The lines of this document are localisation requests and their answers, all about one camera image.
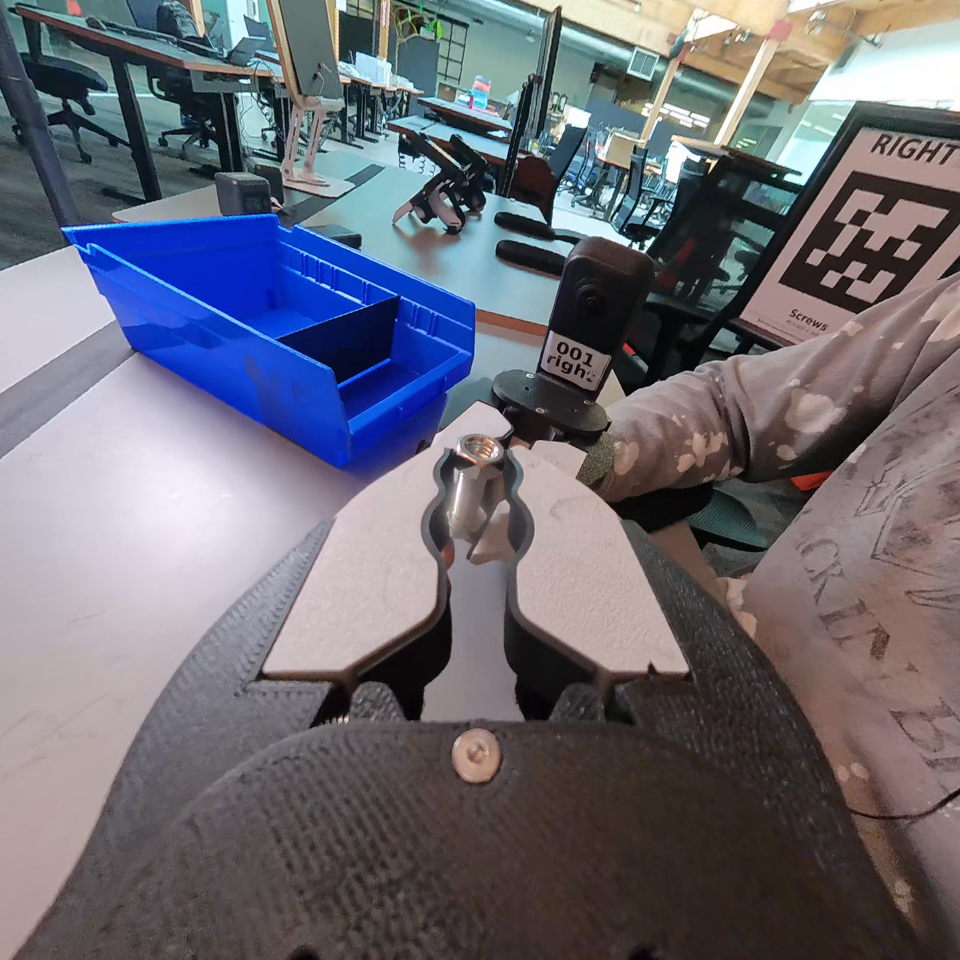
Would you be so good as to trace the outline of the wooden easel stand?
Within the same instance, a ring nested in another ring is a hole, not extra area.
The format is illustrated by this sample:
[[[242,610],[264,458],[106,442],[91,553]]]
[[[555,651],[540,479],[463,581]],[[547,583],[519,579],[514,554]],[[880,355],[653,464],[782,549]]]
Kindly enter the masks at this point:
[[[345,106],[343,98],[302,97],[293,102],[280,166],[285,188],[329,199],[337,199],[346,193],[350,185],[345,180],[330,179],[315,171],[325,122],[330,114],[340,114]],[[311,115],[308,143],[303,161],[297,165],[300,134],[307,114]]]

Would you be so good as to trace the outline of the silver hex nut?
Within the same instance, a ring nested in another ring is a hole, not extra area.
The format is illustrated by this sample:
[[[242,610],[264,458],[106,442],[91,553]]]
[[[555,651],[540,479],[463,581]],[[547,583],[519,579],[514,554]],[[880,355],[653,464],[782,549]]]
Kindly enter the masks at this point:
[[[487,483],[502,473],[506,448],[500,438],[471,433],[457,439],[454,454],[461,476]]]

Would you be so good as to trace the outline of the black power brick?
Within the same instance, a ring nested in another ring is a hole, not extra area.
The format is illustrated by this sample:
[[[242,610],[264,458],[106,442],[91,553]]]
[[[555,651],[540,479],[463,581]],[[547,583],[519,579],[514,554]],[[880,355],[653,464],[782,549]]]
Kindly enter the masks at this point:
[[[274,213],[273,194],[267,178],[246,172],[217,172],[213,180],[222,217]]]

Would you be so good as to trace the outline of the black vertical stand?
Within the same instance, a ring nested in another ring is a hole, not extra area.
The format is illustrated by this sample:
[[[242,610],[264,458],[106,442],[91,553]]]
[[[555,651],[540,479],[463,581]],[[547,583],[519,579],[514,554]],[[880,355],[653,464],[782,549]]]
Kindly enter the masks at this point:
[[[507,157],[499,174],[500,197],[509,195],[522,155],[545,131],[562,25],[562,6],[556,6],[544,20],[536,67],[519,91]]]

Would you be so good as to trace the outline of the person's grey sweatshirt torso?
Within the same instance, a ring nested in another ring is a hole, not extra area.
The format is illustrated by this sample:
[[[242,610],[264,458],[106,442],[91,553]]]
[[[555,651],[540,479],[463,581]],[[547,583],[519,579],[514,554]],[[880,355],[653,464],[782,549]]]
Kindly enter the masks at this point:
[[[894,904],[958,958],[958,413],[864,441],[732,602],[820,738]]]

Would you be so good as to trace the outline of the black mesh office chair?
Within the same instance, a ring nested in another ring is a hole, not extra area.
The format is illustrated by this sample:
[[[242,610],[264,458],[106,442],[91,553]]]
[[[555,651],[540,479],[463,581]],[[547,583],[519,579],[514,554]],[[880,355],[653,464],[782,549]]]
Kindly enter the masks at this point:
[[[676,201],[647,254],[655,277],[647,306],[703,334],[740,293],[803,186],[731,157],[716,161],[690,198]]]

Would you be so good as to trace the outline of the blue plastic bin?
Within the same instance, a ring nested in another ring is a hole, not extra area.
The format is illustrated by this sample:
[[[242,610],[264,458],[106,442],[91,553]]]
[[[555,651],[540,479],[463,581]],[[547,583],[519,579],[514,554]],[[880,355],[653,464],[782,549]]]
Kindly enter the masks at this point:
[[[474,364],[472,302],[273,214],[61,231],[136,353],[336,468]]]

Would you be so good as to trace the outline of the dark display board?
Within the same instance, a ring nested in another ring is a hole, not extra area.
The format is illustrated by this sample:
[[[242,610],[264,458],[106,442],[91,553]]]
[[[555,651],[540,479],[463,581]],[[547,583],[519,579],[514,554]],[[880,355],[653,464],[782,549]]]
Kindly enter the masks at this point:
[[[267,1],[283,81],[294,105],[342,107],[343,86],[325,1]]]

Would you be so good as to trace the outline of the printed marker sign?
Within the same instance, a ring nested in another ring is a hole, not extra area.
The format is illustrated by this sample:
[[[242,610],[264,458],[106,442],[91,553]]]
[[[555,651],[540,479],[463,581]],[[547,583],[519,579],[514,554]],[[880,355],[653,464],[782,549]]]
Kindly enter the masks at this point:
[[[857,102],[722,324],[772,349],[958,271],[959,114]]]

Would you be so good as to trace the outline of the wooden-top office desk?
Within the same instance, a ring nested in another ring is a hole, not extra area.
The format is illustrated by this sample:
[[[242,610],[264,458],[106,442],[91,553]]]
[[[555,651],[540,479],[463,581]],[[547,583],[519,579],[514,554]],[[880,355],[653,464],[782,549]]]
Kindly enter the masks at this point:
[[[191,52],[169,39],[136,37],[109,27],[91,27],[84,18],[56,13],[24,2],[13,4],[11,9],[25,21],[25,33],[31,47],[37,45],[39,28],[43,24],[66,34],[83,49],[109,60],[126,141],[144,202],[161,200],[162,189],[130,66],[164,66],[185,71],[190,90],[202,97],[212,98],[215,103],[214,138],[218,144],[221,168],[226,171],[243,169],[236,95],[255,83],[255,69]]]

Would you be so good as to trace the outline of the silver bolt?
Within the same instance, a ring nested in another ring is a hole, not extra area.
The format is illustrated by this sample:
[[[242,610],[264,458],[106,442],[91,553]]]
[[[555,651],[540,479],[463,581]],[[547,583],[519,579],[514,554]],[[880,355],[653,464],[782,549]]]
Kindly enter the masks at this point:
[[[457,471],[447,500],[446,519],[450,540],[465,545],[471,561],[497,506],[496,481]]]

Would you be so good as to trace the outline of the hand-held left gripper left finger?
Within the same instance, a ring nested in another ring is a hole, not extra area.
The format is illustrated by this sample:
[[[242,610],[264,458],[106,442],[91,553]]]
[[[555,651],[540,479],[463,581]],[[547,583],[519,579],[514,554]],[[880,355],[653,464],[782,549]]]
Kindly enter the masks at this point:
[[[449,458],[429,446],[338,511],[263,662],[265,679],[347,692],[378,682],[403,713],[423,711],[452,643],[442,555]]]

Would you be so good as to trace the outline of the black light stand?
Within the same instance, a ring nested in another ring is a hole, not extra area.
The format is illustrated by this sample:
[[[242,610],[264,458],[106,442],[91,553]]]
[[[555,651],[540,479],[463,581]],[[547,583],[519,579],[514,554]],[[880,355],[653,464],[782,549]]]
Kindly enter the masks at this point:
[[[1,5],[1,89],[26,140],[55,221],[62,228],[80,225],[83,219],[54,146],[39,95],[18,52],[4,4]]]

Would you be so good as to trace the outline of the green plant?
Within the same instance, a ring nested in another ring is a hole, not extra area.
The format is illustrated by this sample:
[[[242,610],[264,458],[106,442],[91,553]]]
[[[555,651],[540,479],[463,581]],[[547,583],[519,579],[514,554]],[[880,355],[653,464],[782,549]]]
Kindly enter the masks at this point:
[[[440,43],[450,35],[444,18],[426,2],[393,1],[391,19],[397,44],[412,39]]]

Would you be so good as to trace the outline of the brown-backed office chair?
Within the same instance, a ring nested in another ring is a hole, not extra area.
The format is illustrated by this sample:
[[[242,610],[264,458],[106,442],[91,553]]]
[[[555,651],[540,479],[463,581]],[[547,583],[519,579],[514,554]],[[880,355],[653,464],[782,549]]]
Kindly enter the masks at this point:
[[[583,234],[557,229],[552,225],[558,178],[547,161],[523,156],[516,162],[512,174],[508,198],[536,208],[541,221],[524,217],[515,212],[502,210],[495,214],[494,224],[511,234],[533,238],[548,243],[562,243],[574,247],[585,239]],[[558,279],[562,276],[568,255],[552,249],[531,245],[516,239],[501,239],[495,246],[498,259],[514,267],[530,270]]]

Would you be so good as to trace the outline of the black flat device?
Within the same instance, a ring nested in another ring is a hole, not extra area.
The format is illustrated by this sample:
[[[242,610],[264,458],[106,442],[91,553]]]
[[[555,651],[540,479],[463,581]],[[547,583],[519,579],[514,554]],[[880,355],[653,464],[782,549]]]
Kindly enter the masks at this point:
[[[346,246],[350,249],[360,251],[363,245],[362,234],[341,223],[300,223],[297,225],[300,229],[316,234],[330,241]]]

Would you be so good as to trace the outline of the idle hand-held gripper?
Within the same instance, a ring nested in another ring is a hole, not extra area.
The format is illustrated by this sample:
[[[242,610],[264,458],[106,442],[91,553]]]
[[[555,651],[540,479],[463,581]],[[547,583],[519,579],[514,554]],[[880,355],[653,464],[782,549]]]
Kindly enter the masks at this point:
[[[395,210],[392,225],[413,216],[423,225],[438,220],[448,235],[461,234],[468,216],[479,215],[486,208],[486,160],[459,134],[453,134],[445,149],[420,130],[402,130],[399,146],[412,157],[432,162],[437,172]]]

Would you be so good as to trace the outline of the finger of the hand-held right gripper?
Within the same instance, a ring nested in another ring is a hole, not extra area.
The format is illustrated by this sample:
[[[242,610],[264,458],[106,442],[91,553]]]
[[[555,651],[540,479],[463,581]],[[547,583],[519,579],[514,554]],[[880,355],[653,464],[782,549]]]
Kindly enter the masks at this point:
[[[510,453],[524,472],[519,501],[510,499],[507,477],[495,482],[499,500],[468,560],[506,563],[519,554],[522,565],[554,565],[548,555],[572,552],[576,535],[594,520],[594,492],[577,478],[586,453],[555,440],[538,440],[529,449],[512,446]]]
[[[475,401],[447,426],[447,448],[455,450],[465,437],[486,437],[509,444],[514,433],[510,421],[496,407]]]

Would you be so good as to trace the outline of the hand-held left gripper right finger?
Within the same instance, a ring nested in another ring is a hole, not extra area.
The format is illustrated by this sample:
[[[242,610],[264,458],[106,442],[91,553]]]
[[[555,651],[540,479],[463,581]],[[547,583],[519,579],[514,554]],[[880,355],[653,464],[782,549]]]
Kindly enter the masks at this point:
[[[602,703],[690,665],[617,513],[541,453],[508,452],[507,662],[524,694],[556,703],[573,684]]]

